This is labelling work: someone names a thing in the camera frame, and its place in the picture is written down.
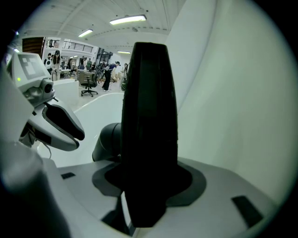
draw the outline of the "white robot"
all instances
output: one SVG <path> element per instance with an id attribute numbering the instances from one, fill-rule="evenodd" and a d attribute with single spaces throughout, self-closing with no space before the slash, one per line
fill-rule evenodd
<path id="1" fill-rule="evenodd" d="M 84 130 L 72 110 L 55 97 L 53 81 L 39 55 L 14 54 L 8 72 L 25 98 L 34 107 L 20 141 L 31 146 L 37 139 L 52 147 L 71 151 L 83 140 Z"/>

